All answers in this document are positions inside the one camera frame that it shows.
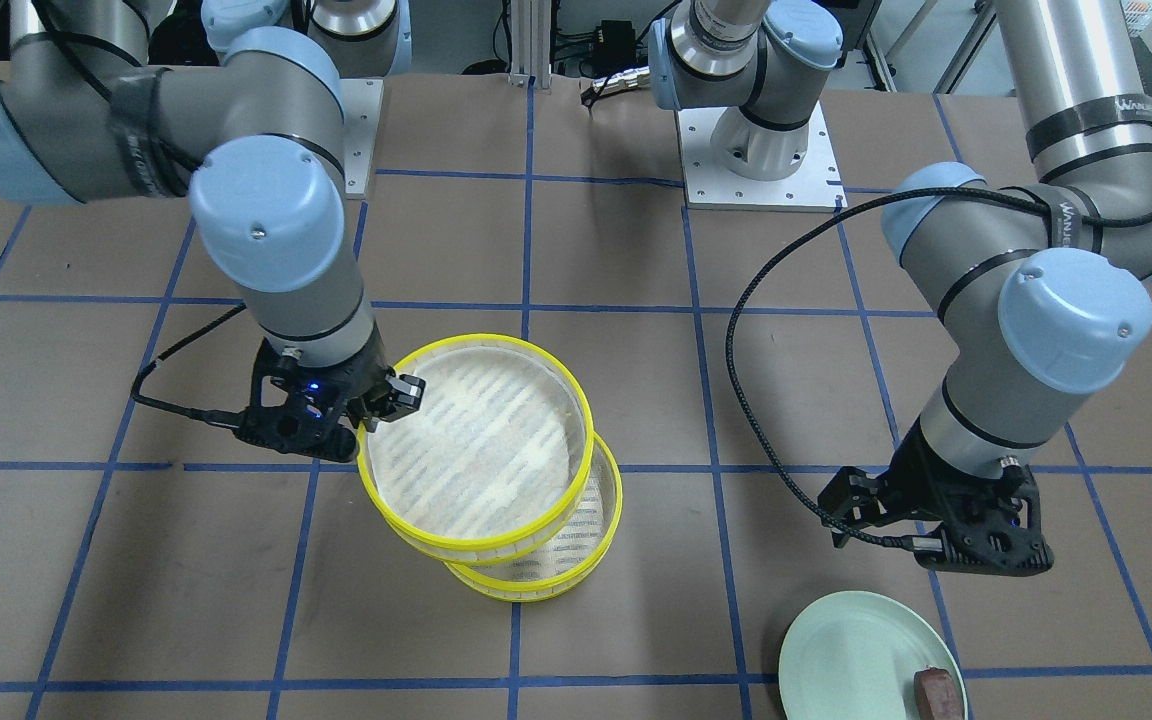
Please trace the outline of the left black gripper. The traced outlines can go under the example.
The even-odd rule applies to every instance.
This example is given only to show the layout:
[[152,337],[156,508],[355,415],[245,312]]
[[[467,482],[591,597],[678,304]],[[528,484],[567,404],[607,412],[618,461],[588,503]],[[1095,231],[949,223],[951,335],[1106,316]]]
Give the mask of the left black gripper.
[[846,467],[817,497],[827,518],[854,530],[901,520],[940,520],[955,544],[990,546],[988,535],[1006,532],[1007,503],[995,483],[961,471],[933,450],[919,420],[905,433],[877,477]]

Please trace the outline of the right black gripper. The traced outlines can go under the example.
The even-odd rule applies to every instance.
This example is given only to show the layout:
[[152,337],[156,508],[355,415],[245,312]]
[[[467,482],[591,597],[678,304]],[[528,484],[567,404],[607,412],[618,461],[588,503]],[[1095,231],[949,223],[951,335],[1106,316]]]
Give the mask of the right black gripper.
[[385,361],[378,327],[361,350],[328,366],[305,364],[306,354],[276,351],[262,342],[253,365],[253,429],[260,433],[328,433],[346,418],[374,430],[420,410],[426,381],[399,374]]

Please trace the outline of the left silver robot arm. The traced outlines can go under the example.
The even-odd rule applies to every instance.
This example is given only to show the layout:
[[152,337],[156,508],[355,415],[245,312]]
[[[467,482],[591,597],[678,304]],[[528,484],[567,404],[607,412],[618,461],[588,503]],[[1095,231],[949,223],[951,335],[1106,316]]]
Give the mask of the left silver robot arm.
[[910,174],[785,247],[733,306],[723,361],[742,414],[782,468],[740,382],[740,316],[810,240],[881,210],[882,236],[957,346],[882,473],[838,470],[818,500],[831,530],[923,564],[1016,571],[1041,562],[1029,462],[1114,382],[1152,327],[1152,97],[1117,1],[996,1],[1037,182],[991,188],[958,161]]

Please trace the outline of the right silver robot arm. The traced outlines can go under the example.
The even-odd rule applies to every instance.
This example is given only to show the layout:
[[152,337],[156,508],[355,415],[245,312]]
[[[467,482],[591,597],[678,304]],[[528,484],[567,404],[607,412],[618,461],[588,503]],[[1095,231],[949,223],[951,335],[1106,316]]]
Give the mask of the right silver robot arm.
[[0,81],[0,197],[22,205],[187,199],[212,262],[262,328],[256,387],[285,406],[196,411],[278,439],[397,420],[397,376],[346,236],[347,77],[404,65],[399,1],[205,1],[218,59],[152,65],[173,1],[14,1]]

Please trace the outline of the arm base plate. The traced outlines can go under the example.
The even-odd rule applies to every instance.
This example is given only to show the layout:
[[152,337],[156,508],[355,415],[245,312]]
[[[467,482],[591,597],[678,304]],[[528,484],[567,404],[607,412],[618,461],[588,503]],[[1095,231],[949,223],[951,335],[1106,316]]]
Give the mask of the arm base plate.
[[340,81],[344,104],[343,165],[346,196],[365,200],[374,179],[376,142],[385,97],[385,81],[357,78]]
[[785,132],[755,126],[737,108],[681,109],[675,118],[690,209],[846,209],[823,105]]

